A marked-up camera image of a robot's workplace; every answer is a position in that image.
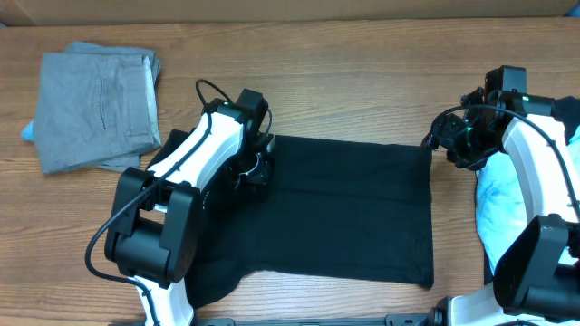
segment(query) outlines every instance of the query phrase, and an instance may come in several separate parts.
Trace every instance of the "wooden table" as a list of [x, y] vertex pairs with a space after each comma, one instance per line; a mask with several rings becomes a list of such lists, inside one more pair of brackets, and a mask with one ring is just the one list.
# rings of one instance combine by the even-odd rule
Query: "wooden table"
[[[265, 94], [272, 131], [418, 145], [439, 112], [501, 64], [528, 69], [528, 90], [580, 96], [580, 20], [477, 19], [307, 24], [158, 24], [0, 29], [0, 325], [102, 325], [143, 316], [134, 288], [87, 272], [85, 246], [108, 218], [119, 174], [43, 176], [20, 140], [33, 117], [42, 54], [71, 41], [156, 49], [162, 138], [198, 124], [197, 78], [237, 96]], [[142, 160], [143, 166], [151, 155]], [[425, 312], [483, 282], [475, 178], [436, 153], [431, 168], [435, 285], [254, 273], [204, 318], [378, 317]], [[95, 248], [97, 268], [116, 272]]]

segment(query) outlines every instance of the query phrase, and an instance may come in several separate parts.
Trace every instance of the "folded gray pants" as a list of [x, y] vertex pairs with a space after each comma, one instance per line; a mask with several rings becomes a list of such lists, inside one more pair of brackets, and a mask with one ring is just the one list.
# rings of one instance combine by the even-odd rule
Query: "folded gray pants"
[[[151, 63], [151, 74], [153, 79], [153, 85], [157, 81], [157, 78], [161, 70], [161, 60], [157, 58], [157, 53], [154, 50], [142, 49], [138, 47], [129, 46], [113, 46], [104, 47], [98, 44], [86, 43], [86, 42], [73, 42], [70, 43], [66, 49], [65, 53], [84, 53], [84, 54], [141, 54], [147, 56]], [[157, 148], [161, 146], [161, 138], [159, 135], [159, 126], [157, 123], [157, 106], [150, 108], [150, 125], [151, 131], [154, 133], [154, 139], [156, 140]], [[111, 158], [104, 160], [96, 164], [96, 167], [107, 168], [115, 171], [124, 171], [128, 167], [138, 168], [140, 165], [140, 154], [127, 155], [119, 158]]]
[[151, 130], [150, 112], [157, 125], [157, 110], [147, 92], [149, 61], [142, 54], [43, 56], [33, 130], [43, 173], [138, 157], [160, 146], [159, 131]]

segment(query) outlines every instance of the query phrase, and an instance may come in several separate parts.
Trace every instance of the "black cloth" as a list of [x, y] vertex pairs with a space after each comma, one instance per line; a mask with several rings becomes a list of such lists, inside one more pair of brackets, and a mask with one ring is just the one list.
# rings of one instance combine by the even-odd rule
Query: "black cloth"
[[430, 150], [276, 136], [274, 157], [265, 199], [198, 224], [193, 307], [261, 270], [433, 285]]

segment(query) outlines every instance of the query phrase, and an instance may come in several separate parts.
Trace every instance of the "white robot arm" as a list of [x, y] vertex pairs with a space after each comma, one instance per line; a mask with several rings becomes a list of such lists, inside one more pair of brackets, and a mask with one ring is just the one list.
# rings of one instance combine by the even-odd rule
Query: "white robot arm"
[[[566, 148], [553, 99], [526, 94], [526, 70], [502, 66], [486, 75], [485, 90], [443, 112], [423, 146], [448, 150], [458, 168], [478, 170], [502, 150], [512, 159], [527, 211], [527, 228], [498, 262], [494, 282], [443, 300], [429, 325], [548, 325], [580, 320], [580, 273], [558, 264], [580, 251], [580, 181]], [[463, 118], [448, 115], [467, 109]]]
[[[259, 132], [269, 112], [262, 94], [243, 90], [235, 103], [225, 95], [228, 101], [207, 104], [198, 93], [204, 104], [198, 127], [176, 149], [166, 144], [147, 171], [128, 168], [122, 173], [111, 219], [85, 255], [93, 274], [137, 286], [147, 326], [189, 326], [194, 321], [183, 277], [193, 262], [197, 221], [212, 201], [212, 185], [219, 186], [221, 196], [246, 198], [246, 192], [263, 194], [257, 190], [265, 189], [272, 174], [268, 144], [274, 135], [269, 126]], [[164, 223], [141, 217], [141, 209], [165, 213]], [[91, 264], [92, 247], [104, 230], [105, 256], [127, 279], [100, 273]]]

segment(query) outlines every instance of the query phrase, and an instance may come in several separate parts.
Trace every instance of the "cardboard box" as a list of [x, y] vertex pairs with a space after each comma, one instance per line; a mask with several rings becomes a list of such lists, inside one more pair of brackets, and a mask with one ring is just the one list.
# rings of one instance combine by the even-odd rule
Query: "cardboard box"
[[0, 0], [14, 25], [562, 15], [576, 0]]

